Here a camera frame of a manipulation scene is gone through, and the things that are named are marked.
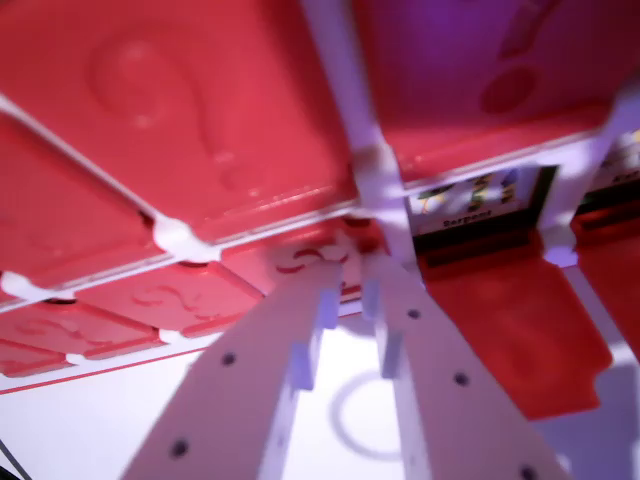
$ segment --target red plastic tile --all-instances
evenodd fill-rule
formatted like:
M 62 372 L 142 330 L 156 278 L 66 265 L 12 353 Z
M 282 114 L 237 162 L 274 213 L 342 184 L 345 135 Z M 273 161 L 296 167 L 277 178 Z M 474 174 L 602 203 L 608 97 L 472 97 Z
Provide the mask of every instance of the red plastic tile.
M 0 373 L 7 377 L 24 377 L 68 366 L 62 353 L 0 340 Z
M 361 253 L 383 245 L 378 227 L 366 219 L 329 220 L 225 250 L 222 263 L 268 294 L 282 280 L 319 260 L 343 264 L 342 300 L 360 297 Z
M 0 159 L 0 269 L 52 286 L 160 252 L 135 207 L 1 115 Z
M 262 295 L 220 264 L 172 265 L 77 293 L 105 310 L 186 336 L 220 330 Z
M 0 91 L 204 239 L 356 196 L 294 0 L 9 2 L 0 62 Z
M 157 330 L 87 305 L 36 304 L 0 315 L 0 339 L 87 358 L 161 345 Z
M 637 64 L 637 0 L 353 3 L 405 181 L 596 127 Z
M 531 419 L 598 406 L 611 354 L 562 272 L 529 244 L 429 268 L 427 288 Z
M 640 201 L 579 215 L 578 265 L 640 358 Z

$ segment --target red tab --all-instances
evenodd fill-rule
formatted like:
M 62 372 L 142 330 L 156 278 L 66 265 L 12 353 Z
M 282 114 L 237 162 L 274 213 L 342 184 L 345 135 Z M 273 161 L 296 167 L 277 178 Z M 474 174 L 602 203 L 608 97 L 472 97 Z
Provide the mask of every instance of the red tab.
M 640 201 L 579 215 L 580 270 L 640 358 Z
M 423 259 L 428 290 L 528 418 L 594 408 L 611 354 L 532 240 L 435 268 Z

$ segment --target black cable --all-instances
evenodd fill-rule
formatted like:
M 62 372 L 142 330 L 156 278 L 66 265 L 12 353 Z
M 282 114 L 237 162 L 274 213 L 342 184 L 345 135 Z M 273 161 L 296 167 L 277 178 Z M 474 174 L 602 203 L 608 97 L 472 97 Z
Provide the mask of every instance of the black cable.
M 20 480 L 9 470 L 0 465 L 0 480 Z
M 13 456 L 13 454 L 9 451 L 9 449 L 7 448 L 7 446 L 4 444 L 2 440 L 0 440 L 0 451 L 4 453 L 4 456 L 7 457 L 7 460 L 9 460 L 9 463 L 13 465 L 13 468 L 15 468 L 18 471 L 18 473 L 22 476 L 23 480 L 33 480 L 29 476 L 29 474 L 24 470 L 24 468 L 22 468 L 22 465 L 20 465 L 20 462 L 16 460 L 16 457 Z

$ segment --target red cover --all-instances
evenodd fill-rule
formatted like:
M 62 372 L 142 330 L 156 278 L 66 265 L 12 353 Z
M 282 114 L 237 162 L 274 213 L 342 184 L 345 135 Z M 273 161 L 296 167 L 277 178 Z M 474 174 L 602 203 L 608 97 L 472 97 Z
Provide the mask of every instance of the red cover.
M 599 405 L 594 381 L 611 354 L 535 234 L 435 268 L 421 262 L 430 294 L 528 418 Z

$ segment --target white support arm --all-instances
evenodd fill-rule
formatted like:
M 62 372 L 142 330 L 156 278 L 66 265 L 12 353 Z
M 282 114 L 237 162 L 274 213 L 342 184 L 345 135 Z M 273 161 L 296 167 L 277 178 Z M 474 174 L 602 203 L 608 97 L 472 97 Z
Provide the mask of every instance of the white support arm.
M 317 263 L 251 310 L 193 364 L 125 480 L 280 479 L 298 389 L 313 388 L 337 325 L 341 266 Z
M 383 254 L 365 256 L 363 273 L 408 480 L 570 478 L 411 274 Z

